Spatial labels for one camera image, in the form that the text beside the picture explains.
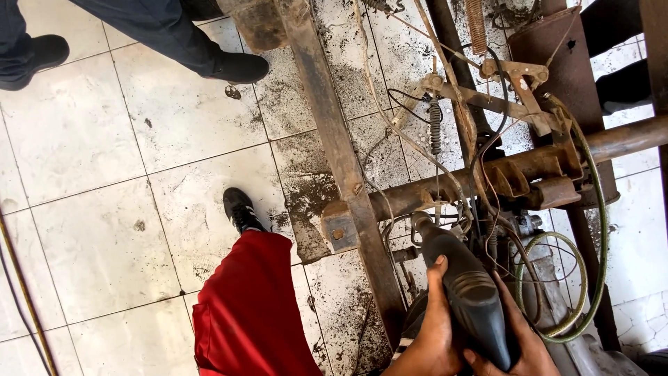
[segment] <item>human hand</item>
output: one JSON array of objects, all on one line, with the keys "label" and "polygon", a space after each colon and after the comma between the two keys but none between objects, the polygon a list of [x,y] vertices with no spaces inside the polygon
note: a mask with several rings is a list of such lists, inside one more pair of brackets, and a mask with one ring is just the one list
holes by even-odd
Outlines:
[{"label": "human hand", "polygon": [[454,376],[464,362],[452,346],[450,305],[443,290],[443,275],[448,259],[441,255],[427,269],[429,296],[420,332],[383,376]]},{"label": "human hand", "polygon": [[464,357],[473,368],[474,373],[477,376],[560,376],[559,370],[545,348],[545,344],[524,319],[506,285],[496,272],[493,277],[499,289],[501,302],[505,307],[508,323],[515,333],[515,337],[517,337],[520,347],[520,360],[510,369],[509,373],[505,373],[475,351],[466,349],[464,350]]}]

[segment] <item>white tile floor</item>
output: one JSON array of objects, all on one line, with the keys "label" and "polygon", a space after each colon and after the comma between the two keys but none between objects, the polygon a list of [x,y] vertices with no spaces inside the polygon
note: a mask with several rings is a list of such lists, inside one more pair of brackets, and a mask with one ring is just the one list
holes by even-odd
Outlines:
[{"label": "white tile floor", "polygon": [[[19,6],[30,33],[58,33],[71,46],[63,66],[38,73],[20,92],[0,92],[0,206],[61,374],[196,375],[189,317],[196,292],[236,238],[220,203],[230,186],[250,194],[267,227],[296,241],[295,294],[323,373],[364,373],[389,354],[357,252],[332,255],[320,234],[319,214],[337,190],[289,48],[265,52],[271,73],[239,86],[236,101],[222,94],[226,82],[202,80],[70,2]],[[400,16],[419,24],[407,8]],[[363,83],[351,4],[316,0],[313,9],[351,137],[365,153],[385,127]],[[466,18],[456,16],[466,35]],[[385,89],[410,91],[431,70],[433,49],[381,14],[365,15],[364,23],[373,77],[391,113]],[[230,19],[200,27],[224,49],[244,49]],[[507,58],[505,35],[488,32]],[[644,57],[643,44],[639,37],[593,59],[596,75]],[[401,63],[408,61],[410,67]],[[486,83],[479,80],[478,89],[487,90]],[[494,85],[490,90],[500,95]],[[447,105],[444,114],[438,157],[457,169]],[[605,124],[652,115],[646,106],[608,116]],[[411,121],[405,131],[426,145],[422,123]],[[507,153],[524,150],[526,128],[508,132],[504,144]],[[369,175],[379,186],[434,174],[405,146],[392,136],[371,156]],[[609,209],[607,282],[620,339],[633,355],[668,347],[668,244],[656,150],[613,162],[622,199]],[[541,215],[545,229],[569,233],[563,212]],[[393,234],[405,230],[398,225]],[[567,256],[555,260],[558,272],[570,270]],[[424,285],[420,260],[407,266]],[[45,375],[0,274],[0,375]],[[15,282],[13,272],[10,278]],[[567,300],[578,298],[579,283],[575,274],[562,284]]]}]

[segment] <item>black sneaker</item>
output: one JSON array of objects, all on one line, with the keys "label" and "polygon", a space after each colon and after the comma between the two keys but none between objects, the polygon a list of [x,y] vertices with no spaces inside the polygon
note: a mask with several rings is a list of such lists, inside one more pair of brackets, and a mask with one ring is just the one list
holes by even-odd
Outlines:
[{"label": "black sneaker", "polygon": [[222,194],[222,204],[225,207],[225,215],[232,222],[239,233],[243,233],[248,228],[255,228],[259,231],[265,231],[253,209],[253,202],[239,188],[228,188]]},{"label": "black sneaker", "polygon": [[262,57],[238,52],[220,52],[222,63],[206,78],[224,80],[231,85],[254,84],[269,73],[269,63]]},{"label": "black sneaker", "polygon": [[28,86],[35,73],[64,63],[69,56],[69,45],[60,35],[42,35],[33,38],[33,68],[25,76],[14,81],[0,81],[0,90],[15,92]]}]

